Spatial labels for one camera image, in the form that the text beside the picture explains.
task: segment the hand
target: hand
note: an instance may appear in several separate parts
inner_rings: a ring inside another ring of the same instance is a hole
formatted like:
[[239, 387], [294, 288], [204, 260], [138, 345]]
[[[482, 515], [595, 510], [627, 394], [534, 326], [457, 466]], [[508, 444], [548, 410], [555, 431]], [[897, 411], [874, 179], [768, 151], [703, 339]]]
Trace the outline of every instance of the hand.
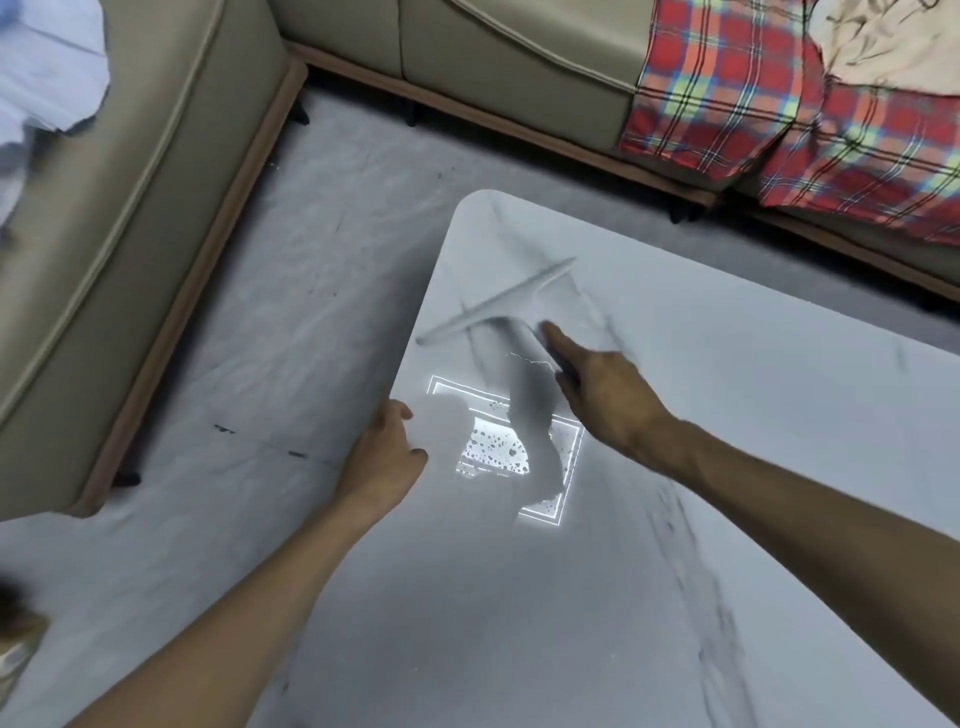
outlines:
[[542, 325], [550, 348], [580, 376], [577, 387], [557, 372], [570, 409], [597, 440], [654, 470], [662, 470], [657, 435], [676, 421], [633, 362], [620, 352], [584, 349], [550, 322]]
[[401, 401], [384, 400], [353, 443], [334, 501], [371, 527], [396, 508], [426, 465], [426, 451], [410, 449], [403, 421], [414, 416]]

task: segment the forearm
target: forearm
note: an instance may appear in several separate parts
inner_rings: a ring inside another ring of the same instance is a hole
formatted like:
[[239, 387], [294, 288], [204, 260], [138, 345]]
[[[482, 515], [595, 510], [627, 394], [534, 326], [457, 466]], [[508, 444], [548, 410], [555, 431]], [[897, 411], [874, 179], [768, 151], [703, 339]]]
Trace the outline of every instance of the forearm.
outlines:
[[290, 638], [365, 530], [343, 510], [322, 512], [71, 728], [245, 725]]
[[657, 437], [658, 470], [739, 526], [960, 722], [960, 544], [696, 425], [676, 422]]

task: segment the tiled floor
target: tiled floor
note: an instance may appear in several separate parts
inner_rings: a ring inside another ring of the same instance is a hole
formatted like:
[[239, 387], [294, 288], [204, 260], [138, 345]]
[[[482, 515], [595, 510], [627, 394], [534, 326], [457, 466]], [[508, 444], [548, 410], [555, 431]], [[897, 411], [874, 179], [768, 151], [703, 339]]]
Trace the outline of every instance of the tiled floor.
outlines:
[[[457, 203], [497, 188], [960, 352], [918, 296], [785, 233], [672, 226], [635, 185], [325, 81], [305, 93], [142, 438], [144, 483], [89, 521], [0, 524], [0, 570], [53, 618], [0, 725], [62, 725], [321, 501], [393, 379]], [[262, 702], [284, 725], [282, 673]]]

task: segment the red plaid cloth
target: red plaid cloth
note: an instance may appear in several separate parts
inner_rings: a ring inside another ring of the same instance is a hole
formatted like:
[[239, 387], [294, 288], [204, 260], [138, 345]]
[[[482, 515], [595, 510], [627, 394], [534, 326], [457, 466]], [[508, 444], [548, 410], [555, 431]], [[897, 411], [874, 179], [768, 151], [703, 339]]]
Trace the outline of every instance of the red plaid cloth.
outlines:
[[804, 34], [812, 7], [657, 0], [620, 151], [713, 179], [757, 162], [765, 206], [960, 244], [960, 98], [825, 78]]
[[824, 80], [804, 45], [801, 110], [760, 170], [760, 202], [960, 245], [960, 98]]
[[744, 171], [797, 116], [803, 47], [803, 0], [657, 0], [620, 151]]

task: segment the white garment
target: white garment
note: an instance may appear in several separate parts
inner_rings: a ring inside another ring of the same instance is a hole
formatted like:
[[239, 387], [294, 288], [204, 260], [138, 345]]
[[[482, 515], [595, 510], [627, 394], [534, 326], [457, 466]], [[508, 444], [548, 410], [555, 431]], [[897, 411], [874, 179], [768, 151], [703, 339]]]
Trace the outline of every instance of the white garment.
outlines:
[[69, 131], [97, 112], [108, 84], [99, 0], [22, 0], [0, 29], [0, 227], [26, 179], [27, 128]]
[[844, 84], [960, 95], [960, 0], [818, 0], [807, 30]]

